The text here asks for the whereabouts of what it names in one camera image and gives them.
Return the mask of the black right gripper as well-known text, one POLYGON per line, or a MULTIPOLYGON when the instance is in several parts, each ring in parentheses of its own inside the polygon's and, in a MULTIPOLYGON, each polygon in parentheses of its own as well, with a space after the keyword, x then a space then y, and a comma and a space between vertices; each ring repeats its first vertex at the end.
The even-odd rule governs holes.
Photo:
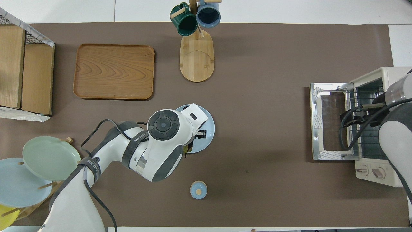
POLYGON ((346 111, 346 123, 364 123, 374 113, 385 107, 384 103, 363 104, 346 111))

